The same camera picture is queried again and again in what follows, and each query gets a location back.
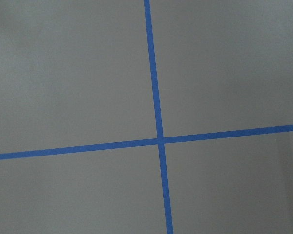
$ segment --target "blue tape line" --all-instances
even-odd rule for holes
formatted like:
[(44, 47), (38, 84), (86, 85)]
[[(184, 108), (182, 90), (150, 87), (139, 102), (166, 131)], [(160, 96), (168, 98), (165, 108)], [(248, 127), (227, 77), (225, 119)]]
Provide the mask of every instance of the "blue tape line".
[(293, 131), (293, 124), (275, 126), (275, 127), (266, 127), (266, 128), (252, 128), (252, 129), (243, 129), (243, 130), (235, 130), (235, 131), (226, 131), (226, 132), (218, 132), (218, 133), (203, 133), (203, 134), (195, 134), (195, 135), (187, 135), (187, 136), (172, 136), (172, 137), (166, 137), (164, 141), (165, 141), (165, 144), (169, 144), (169, 143), (177, 143), (177, 142), (221, 139), (221, 138), (229, 138), (229, 137), (243, 137), (243, 136), (292, 132), (292, 131)]
[(158, 88), (158, 80), (157, 80), (157, 72), (156, 72), (150, 1), (145, 0), (144, 3), (145, 3), (145, 15), (146, 15), (146, 35), (147, 35), (147, 44), (148, 44), (148, 56), (150, 61), (153, 102), (154, 102), (154, 109), (155, 109), (156, 132), (157, 132), (157, 138), (163, 139), (164, 134), (163, 134), (163, 125), (162, 125), (160, 93)]
[(48, 156), (48, 155), (61, 155), (61, 154), (79, 153), (79, 152), (87, 152), (87, 151), (146, 146), (146, 145), (157, 145), (157, 143), (158, 143), (157, 139), (144, 139), (144, 140), (131, 140), (131, 141), (121, 141), (121, 142), (103, 143), (103, 144), (94, 144), (94, 145), (72, 146), (72, 147), (64, 147), (64, 148), (56, 148), (56, 149), (5, 153), (5, 154), (0, 154), (0, 160), (24, 158), (24, 157)]
[(150, 1), (144, 0), (144, 5), (145, 5), (146, 35), (147, 35), (148, 54), (149, 54), (149, 62), (150, 62), (150, 70), (151, 70), (156, 132), (157, 132), (157, 139), (158, 139), (158, 152), (159, 152), (160, 167), (161, 167), (166, 230), (167, 230), (167, 234), (173, 234), (160, 94), (159, 94), (157, 72), (156, 72)]
[(163, 188), (166, 231), (167, 231), (167, 234), (173, 234), (169, 185), (168, 185), (168, 173), (167, 173), (166, 153), (165, 153), (165, 145), (164, 144), (158, 145), (158, 152), (159, 152), (159, 157), (160, 157), (160, 168), (161, 168), (161, 178), (162, 178), (162, 188)]

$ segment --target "blue painter's tape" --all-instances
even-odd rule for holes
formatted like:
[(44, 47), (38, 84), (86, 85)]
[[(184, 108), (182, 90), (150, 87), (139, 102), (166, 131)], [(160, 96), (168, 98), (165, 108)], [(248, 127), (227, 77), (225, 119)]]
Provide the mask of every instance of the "blue painter's tape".
[(146, 35), (147, 35), (148, 54), (149, 54), (150, 70), (151, 70), (156, 132), (157, 132), (157, 139), (158, 139), (158, 152), (159, 152), (160, 167), (161, 167), (166, 230), (167, 230), (167, 234), (173, 234), (168, 175), (167, 175), (167, 166), (166, 166), (166, 154), (165, 154), (165, 146), (164, 146), (164, 133), (163, 133), (163, 124), (162, 124), (161, 104), (160, 104), (160, 93), (158, 88), (158, 80), (157, 80), (157, 72), (156, 72), (150, 1), (144, 0), (144, 5), (145, 5)]
[(147, 44), (148, 44), (148, 56), (150, 61), (153, 102), (154, 102), (154, 109), (155, 109), (156, 131), (157, 131), (157, 138), (162, 139), (164, 137), (164, 134), (163, 134), (163, 125), (162, 125), (160, 94), (159, 94), (157, 72), (156, 72), (150, 1), (145, 0), (144, 4), (145, 4), (145, 15), (146, 15), (146, 35), (147, 35)]
[(243, 136), (292, 132), (292, 131), (293, 131), (293, 124), (275, 126), (275, 127), (266, 127), (266, 128), (252, 128), (252, 129), (243, 129), (243, 130), (235, 130), (235, 131), (226, 131), (226, 132), (218, 132), (218, 133), (203, 133), (203, 134), (195, 134), (195, 135), (187, 135), (187, 136), (172, 136), (172, 137), (166, 137), (164, 139), (164, 142), (166, 144), (169, 144), (169, 143), (177, 143), (177, 142), (221, 139), (221, 138), (229, 138), (229, 137), (243, 137)]
[(80, 153), (80, 152), (87, 152), (87, 151), (146, 146), (146, 145), (156, 145), (157, 143), (158, 143), (157, 139), (144, 139), (144, 140), (131, 140), (131, 141), (121, 141), (121, 142), (103, 143), (103, 144), (94, 144), (94, 145), (72, 146), (72, 147), (64, 147), (64, 148), (57, 148), (57, 149), (5, 153), (5, 154), (0, 154), (0, 160), (24, 158), (24, 157), (48, 156), (48, 155), (61, 155), (61, 154)]
[(161, 178), (162, 178), (166, 230), (167, 230), (167, 234), (173, 234), (165, 145), (159, 144), (158, 151), (160, 156), (160, 168), (161, 168)]

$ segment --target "gray floor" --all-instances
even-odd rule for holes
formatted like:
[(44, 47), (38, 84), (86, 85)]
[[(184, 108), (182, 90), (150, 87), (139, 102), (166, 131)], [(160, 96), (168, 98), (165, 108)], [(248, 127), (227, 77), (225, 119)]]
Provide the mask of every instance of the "gray floor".
[[(166, 137), (293, 124), (293, 0), (151, 1)], [(0, 154), (156, 138), (142, 0), (0, 0)], [(293, 234), (293, 132), (166, 145), (176, 234)], [(0, 234), (166, 233), (157, 146), (0, 161)]]

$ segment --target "gray tile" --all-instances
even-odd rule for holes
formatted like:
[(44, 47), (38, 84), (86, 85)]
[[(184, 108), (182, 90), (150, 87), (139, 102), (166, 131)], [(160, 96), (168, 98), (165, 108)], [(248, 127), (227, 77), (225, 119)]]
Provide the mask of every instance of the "gray tile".
[(0, 161), (0, 233), (165, 233), (156, 146)]
[(142, 1), (0, 0), (0, 153), (153, 137)]
[(293, 0), (156, 0), (166, 136), (293, 124)]
[(293, 233), (293, 133), (166, 145), (175, 233)]

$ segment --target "blue tape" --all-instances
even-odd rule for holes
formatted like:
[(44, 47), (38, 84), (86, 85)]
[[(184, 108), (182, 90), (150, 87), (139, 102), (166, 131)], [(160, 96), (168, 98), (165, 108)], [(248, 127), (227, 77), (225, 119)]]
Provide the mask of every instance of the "blue tape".
[(87, 152), (87, 151), (146, 146), (146, 145), (157, 145), (157, 143), (158, 143), (157, 139), (144, 139), (144, 140), (131, 140), (131, 141), (121, 141), (121, 142), (103, 143), (103, 144), (94, 144), (94, 145), (72, 146), (72, 147), (47, 149), (47, 150), (33, 150), (33, 151), (25, 151), (25, 152), (5, 153), (5, 154), (0, 154), (0, 160), (24, 158), (24, 157), (61, 155), (61, 154), (80, 153), (80, 152)]
[(158, 80), (157, 80), (157, 72), (156, 72), (150, 1), (145, 0), (144, 5), (145, 5), (146, 35), (147, 35), (148, 55), (149, 55), (150, 70), (151, 70), (156, 132), (157, 132), (157, 139), (158, 139), (158, 152), (159, 152), (159, 158), (160, 158), (160, 168), (161, 168), (161, 178), (162, 178), (166, 230), (167, 230), (167, 234), (173, 234), (167, 165), (166, 165), (166, 154), (165, 154), (165, 146), (164, 146), (164, 133), (163, 133), (163, 124), (162, 124), (161, 104), (160, 104), (160, 93), (158, 88)]
[(186, 135), (186, 136), (172, 136), (172, 137), (166, 137), (164, 141), (165, 141), (165, 144), (170, 144), (170, 143), (177, 143), (177, 142), (211, 140), (211, 139), (221, 139), (221, 138), (229, 138), (229, 137), (243, 137), (243, 136), (292, 132), (292, 131), (293, 131), (293, 124), (275, 126), (275, 127), (266, 127), (266, 128), (252, 128), (252, 129), (243, 129), (243, 130), (235, 130), (235, 131), (217, 132), (217, 133), (203, 133), (203, 134)]

